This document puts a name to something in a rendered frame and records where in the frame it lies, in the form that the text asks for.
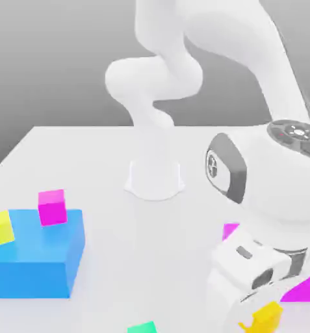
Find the large magenta box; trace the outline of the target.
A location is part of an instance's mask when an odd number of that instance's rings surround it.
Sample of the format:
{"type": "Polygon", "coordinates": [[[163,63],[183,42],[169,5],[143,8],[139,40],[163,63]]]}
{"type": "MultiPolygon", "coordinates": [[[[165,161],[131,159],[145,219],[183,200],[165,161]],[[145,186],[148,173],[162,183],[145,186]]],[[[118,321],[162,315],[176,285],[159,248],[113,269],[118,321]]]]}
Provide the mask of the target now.
{"type": "Polygon", "coordinates": [[[225,224],[222,243],[214,253],[217,265],[283,265],[281,302],[310,302],[310,226],[282,236],[292,248],[271,246],[239,224],[225,224]]]}

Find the small green cube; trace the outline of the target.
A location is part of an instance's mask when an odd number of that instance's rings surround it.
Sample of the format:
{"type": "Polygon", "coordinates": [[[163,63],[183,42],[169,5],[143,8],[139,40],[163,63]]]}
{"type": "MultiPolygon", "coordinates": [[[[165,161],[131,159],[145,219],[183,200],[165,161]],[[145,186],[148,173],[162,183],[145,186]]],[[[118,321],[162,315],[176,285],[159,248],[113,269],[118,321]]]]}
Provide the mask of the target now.
{"type": "Polygon", "coordinates": [[[149,321],[146,323],[130,326],[127,329],[127,333],[157,333],[155,323],[149,321]]]}

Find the large blue box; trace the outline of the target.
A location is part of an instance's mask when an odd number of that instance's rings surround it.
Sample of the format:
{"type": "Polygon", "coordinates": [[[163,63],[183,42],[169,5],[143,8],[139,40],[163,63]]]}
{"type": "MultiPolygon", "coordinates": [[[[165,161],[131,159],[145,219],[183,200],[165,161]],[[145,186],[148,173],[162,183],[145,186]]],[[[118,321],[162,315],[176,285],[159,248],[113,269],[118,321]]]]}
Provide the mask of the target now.
{"type": "Polygon", "coordinates": [[[68,299],[85,246],[83,213],[42,226],[37,210],[9,211],[15,240],[0,245],[0,299],[68,299]]]}

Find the small magenta cube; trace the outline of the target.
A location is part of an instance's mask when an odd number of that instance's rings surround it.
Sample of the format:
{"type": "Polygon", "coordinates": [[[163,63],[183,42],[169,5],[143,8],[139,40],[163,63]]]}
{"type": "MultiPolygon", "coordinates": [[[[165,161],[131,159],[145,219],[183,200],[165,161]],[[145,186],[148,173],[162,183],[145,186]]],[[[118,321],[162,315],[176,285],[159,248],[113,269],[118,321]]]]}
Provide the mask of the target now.
{"type": "Polygon", "coordinates": [[[64,190],[39,192],[38,214],[42,226],[52,226],[67,222],[64,190]]]}

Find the small orange cube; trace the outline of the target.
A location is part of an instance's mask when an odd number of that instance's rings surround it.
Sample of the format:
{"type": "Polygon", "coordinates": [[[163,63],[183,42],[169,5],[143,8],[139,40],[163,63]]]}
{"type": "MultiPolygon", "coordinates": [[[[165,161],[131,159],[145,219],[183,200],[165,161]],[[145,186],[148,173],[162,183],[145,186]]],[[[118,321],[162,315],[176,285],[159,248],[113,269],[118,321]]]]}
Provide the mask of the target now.
{"type": "Polygon", "coordinates": [[[263,306],[253,313],[250,326],[238,323],[244,333],[274,333],[279,326],[283,308],[275,301],[263,306]]]}

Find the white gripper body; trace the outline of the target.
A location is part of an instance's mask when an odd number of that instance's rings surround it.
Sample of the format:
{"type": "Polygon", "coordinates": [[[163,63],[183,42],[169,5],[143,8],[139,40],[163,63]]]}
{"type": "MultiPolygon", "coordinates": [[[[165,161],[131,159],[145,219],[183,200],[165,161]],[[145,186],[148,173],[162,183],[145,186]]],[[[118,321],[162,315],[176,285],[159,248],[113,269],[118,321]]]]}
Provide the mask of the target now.
{"type": "Polygon", "coordinates": [[[283,294],[283,265],[215,265],[207,279],[208,333],[244,333],[253,313],[283,294]]]}

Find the small yellow cube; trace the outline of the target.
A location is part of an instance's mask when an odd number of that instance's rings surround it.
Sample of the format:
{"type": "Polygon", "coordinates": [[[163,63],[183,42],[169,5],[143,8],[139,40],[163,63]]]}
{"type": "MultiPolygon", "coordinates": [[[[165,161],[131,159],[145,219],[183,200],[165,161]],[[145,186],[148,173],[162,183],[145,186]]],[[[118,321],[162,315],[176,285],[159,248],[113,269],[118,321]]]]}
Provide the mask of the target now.
{"type": "Polygon", "coordinates": [[[8,210],[0,212],[0,245],[4,245],[15,240],[12,223],[8,210]]]}

